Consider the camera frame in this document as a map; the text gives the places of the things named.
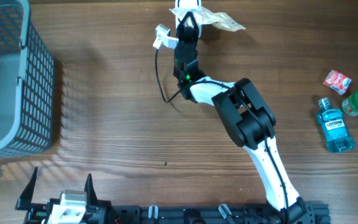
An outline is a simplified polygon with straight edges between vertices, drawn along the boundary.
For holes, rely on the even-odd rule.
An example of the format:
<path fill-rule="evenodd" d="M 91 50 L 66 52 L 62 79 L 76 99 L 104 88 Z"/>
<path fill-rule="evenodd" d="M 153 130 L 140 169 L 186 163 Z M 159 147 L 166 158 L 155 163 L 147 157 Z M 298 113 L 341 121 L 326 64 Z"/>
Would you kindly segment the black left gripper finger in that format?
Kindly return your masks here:
<path fill-rule="evenodd" d="M 86 192 L 87 207 L 98 207 L 99 202 L 93 186 L 92 175 L 88 174 L 84 191 Z"/>
<path fill-rule="evenodd" d="M 34 169 L 28 184 L 17 199 L 15 210 L 30 210 L 34 207 L 34 205 L 32 204 L 32 198 L 34 194 L 35 183 L 37 180 L 37 171 L 38 167 Z"/>

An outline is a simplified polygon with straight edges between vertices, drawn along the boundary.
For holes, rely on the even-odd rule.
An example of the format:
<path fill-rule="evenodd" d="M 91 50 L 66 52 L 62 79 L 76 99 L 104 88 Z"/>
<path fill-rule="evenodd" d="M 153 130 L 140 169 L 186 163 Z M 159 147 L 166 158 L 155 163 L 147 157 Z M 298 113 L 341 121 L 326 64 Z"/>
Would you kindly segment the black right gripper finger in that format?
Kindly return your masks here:
<path fill-rule="evenodd" d="M 191 28 L 194 28 L 195 30 L 200 29 L 193 12 L 190 12 L 190 22 L 191 22 L 190 24 Z"/>
<path fill-rule="evenodd" d="M 177 22 L 176 30 L 191 28 L 191 11 L 187 11 L 181 19 L 178 18 Z"/>

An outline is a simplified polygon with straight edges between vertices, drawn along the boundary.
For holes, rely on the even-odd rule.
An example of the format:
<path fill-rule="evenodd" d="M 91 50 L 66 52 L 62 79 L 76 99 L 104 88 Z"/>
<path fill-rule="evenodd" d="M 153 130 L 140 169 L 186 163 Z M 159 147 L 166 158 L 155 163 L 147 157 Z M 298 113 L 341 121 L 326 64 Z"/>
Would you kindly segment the snack packet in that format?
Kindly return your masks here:
<path fill-rule="evenodd" d="M 188 11 L 193 13 L 195 21 L 199 27 L 211 24 L 217 29 L 231 32 L 246 30 L 243 25 L 237 23 L 225 12 L 212 12 L 203 6 L 198 6 L 194 9 L 187 9 L 184 7 L 170 9 L 170 12 L 172 12 L 178 19 L 183 19 Z"/>

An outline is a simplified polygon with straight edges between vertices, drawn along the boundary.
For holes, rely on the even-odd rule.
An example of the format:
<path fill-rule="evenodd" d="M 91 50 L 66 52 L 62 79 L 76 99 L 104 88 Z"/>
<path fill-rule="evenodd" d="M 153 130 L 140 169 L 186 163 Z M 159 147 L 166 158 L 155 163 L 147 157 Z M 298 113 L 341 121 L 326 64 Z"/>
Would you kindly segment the red white small box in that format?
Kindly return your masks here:
<path fill-rule="evenodd" d="M 323 85 L 343 95 L 349 88 L 352 80 L 341 72 L 331 70 L 325 78 Z"/>

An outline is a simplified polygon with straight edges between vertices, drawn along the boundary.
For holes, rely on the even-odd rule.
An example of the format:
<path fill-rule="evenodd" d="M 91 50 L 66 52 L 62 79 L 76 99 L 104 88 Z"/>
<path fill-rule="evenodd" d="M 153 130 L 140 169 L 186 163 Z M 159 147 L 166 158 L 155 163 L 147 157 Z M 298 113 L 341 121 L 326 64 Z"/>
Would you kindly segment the blue mouthwash bottle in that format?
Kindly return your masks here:
<path fill-rule="evenodd" d="M 318 100 L 320 112 L 316 115 L 318 124 L 326 138 L 326 146 L 331 153 L 350 151 L 355 147 L 349 135 L 340 109 L 333 108 L 327 97 Z"/>

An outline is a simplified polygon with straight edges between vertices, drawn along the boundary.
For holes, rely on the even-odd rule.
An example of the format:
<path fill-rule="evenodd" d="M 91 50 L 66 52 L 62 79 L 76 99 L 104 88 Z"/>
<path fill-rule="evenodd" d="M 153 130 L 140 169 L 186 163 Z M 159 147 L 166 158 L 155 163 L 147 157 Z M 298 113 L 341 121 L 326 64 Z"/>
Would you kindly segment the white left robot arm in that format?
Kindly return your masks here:
<path fill-rule="evenodd" d="M 92 175 L 88 174 L 83 190 L 63 190 L 59 198 L 50 198 L 45 204 L 32 201 L 38 168 L 17 199 L 15 209 L 26 212 L 24 223 L 80 224 L 107 223 L 111 202 L 100 200 L 93 187 Z"/>

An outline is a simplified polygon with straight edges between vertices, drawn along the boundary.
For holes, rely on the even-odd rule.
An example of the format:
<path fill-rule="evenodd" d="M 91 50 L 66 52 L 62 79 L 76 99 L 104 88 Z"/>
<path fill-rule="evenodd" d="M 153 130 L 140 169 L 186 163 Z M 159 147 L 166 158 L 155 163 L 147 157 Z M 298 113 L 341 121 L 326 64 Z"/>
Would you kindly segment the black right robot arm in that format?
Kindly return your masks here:
<path fill-rule="evenodd" d="M 279 223 L 294 223 L 306 213 L 291 184 L 277 149 L 276 119 L 254 84 L 247 78 L 224 83 L 208 77 L 198 66 L 199 27 L 191 11 L 177 25 L 173 74 L 184 99 L 215 107 L 235 145 L 250 155 L 265 187 L 266 198 Z"/>

